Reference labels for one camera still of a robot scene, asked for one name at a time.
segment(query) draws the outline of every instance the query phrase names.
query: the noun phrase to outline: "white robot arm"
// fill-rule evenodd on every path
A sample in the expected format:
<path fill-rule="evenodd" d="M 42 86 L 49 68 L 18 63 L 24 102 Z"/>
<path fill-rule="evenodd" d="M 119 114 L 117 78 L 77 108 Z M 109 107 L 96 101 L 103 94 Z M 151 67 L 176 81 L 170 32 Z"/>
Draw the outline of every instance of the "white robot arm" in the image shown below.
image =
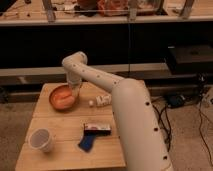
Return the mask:
<path fill-rule="evenodd" d="M 87 66 L 87 56 L 77 52 L 62 61 L 67 82 L 82 78 L 112 95 L 112 109 L 128 171 L 173 171 L 173 166 L 143 82 Z"/>

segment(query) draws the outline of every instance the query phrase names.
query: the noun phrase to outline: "wooden table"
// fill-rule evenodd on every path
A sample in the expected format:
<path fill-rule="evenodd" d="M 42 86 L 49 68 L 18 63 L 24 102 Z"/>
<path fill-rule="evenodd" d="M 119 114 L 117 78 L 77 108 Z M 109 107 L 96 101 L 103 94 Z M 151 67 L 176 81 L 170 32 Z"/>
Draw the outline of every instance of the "wooden table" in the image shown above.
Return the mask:
<path fill-rule="evenodd" d="M 1 20 L 46 20 L 46 12 L 43 7 L 42 0 L 31 0 L 32 3 L 25 4 L 24 0 L 17 0 L 5 13 L 0 16 Z M 54 3 L 63 3 L 63 0 L 52 0 Z M 73 13 L 64 13 L 55 11 L 57 19 L 72 19 L 75 17 Z"/>
<path fill-rule="evenodd" d="M 164 9 L 169 16 L 177 16 L 179 14 L 173 12 L 175 7 L 183 7 L 185 0 L 165 0 Z M 212 0 L 195 0 L 192 6 L 191 16 L 212 16 L 213 1 Z"/>
<path fill-rule="evenodd" d="M 90 83 L 83 83 L 79 101 L 67 112 L 55 111 L 49 104 L 50 92 L 61 84 L 45 84 L 35 107 L 33 118 L 20 152 L 16 170 L 75 170 L 125 167 L 120 141 L 111 106 L 89 107 L 88 101 L 106 94 Z M 78 147 L 85 122 L 105 122 L 112 128 L 110 136 L 99 137 L 89 153 Z M 31 149 L 29 135 L 38 128 L 47 128 L 53 134 L 54 150 L 50 154 Z"/>

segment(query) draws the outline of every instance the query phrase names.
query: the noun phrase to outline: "white cup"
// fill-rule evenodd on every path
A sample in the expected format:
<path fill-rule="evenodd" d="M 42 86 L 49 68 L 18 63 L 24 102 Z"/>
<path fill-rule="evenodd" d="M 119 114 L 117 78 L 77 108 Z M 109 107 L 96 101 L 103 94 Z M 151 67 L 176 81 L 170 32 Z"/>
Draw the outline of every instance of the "white cup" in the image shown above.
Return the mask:
<path fill-rule="evenodd" d="M 37 129 L 29 137 L 28 144 L 31 148 L 48 153 L 53 149 L 53 140 L 47 129 Z"/>

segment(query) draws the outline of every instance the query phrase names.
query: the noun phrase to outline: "red object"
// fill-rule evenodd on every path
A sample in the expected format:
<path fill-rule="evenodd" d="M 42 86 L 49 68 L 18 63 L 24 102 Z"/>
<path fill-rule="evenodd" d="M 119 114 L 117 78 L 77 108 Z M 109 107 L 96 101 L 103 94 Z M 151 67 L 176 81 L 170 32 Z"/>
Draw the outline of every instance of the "red object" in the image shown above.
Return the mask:
<path fill-rule="evenodd" d="M 72 90 L 68 85 L 62 85 L 55 88 L 50 96 L 49 102 L 56 110 L 66 110 L 73 106 L 75 97 L 72 96 Z"/>
<path fill-rule="evenodd" d="M 102 15 L 116 16 L 128 13 L 127 0 L 99 0 L 98 10 Z"/>

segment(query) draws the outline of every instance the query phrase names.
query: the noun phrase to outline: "white ball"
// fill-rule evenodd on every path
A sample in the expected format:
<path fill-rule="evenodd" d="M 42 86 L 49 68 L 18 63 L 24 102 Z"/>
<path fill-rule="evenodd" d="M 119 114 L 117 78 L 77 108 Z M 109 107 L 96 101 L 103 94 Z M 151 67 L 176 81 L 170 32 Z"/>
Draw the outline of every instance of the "white ball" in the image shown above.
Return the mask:
<path fill-rule="evenodd" d="M 94 106 L 94 101 L 93 101 L 93 100 L 90 100 L 90 101 L 89 101 L 89 106 L 90 106 L 90 107 L 93 107 L 93 106 Z"/>

